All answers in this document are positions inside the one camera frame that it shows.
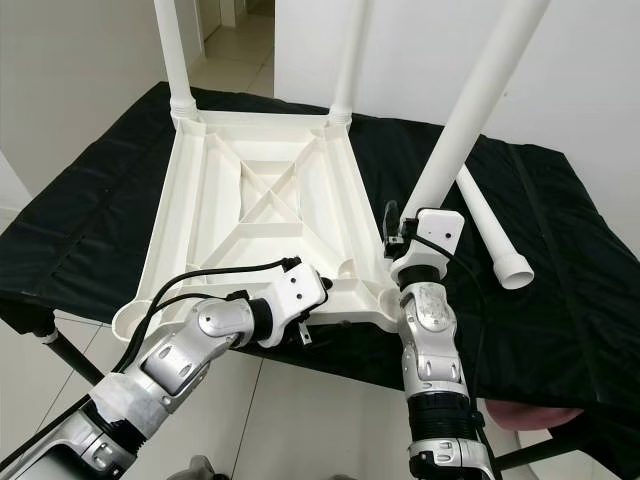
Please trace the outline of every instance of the black cloth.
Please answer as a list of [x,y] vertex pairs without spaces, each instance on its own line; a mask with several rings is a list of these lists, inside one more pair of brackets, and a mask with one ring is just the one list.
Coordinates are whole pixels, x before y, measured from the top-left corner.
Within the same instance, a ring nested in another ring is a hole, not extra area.
[[[193,94],[203,110],[326,113],[248,94]],[[175,134],[168,100],[167,84],[152,88],[22,211],[0,237],[0,298],[110,323],[134,297]],[[406,202],[441,130],[354,116],[350,139],[378,226],[388,200]],[[454,186],[443,208],[466,218],[458,254],[477,275],[492,320],[480,394],[585,408],[606,420],[598,428],[608,429],[607,448],[617,448],[614,431],[623,428],[625,448],[638,450],[640,264],[609,230],[563,154],[480,137],[467,166],[536,274],[524,289],[500,287]],[[478,299],[456,265],[445,283],[470,377],[482,322]],[[307,349],[286,343],[247,351],[402,388],[396,335],[362,324],[316,327],[311,334]],[[590,453],[599,458],[598,451]],[[600,457],[625,478],[640,474],[633,455]]]

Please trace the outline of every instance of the tiled floor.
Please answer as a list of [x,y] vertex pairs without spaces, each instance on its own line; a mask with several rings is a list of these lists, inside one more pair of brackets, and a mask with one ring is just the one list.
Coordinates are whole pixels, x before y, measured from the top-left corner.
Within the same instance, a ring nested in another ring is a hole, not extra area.
[[[207,41],[194,86],[273,95],[273,18],[249,16]],[[124,345],[109,328],[58,312],[61,329],[99,368]],[[86,393],[89,385],[30,336],[0,322],[0,456]],[[496,454],[518,448],[516,435],[489,418]],[[538,441],[529,434],[525,441]],[[406,404],[401,392],[231,352],[141,452],[125,478],[163,479],[195,454],[237,480],[408,479]],[[588,457],[565,455],[534,465],[541,479],[613,478]],[[505,480],[535,480],[528,467]]]
[[259,15],[219,28],[205,43],[207,61],[190,75],[191,85],[272,97],[273,32],[274,19]]

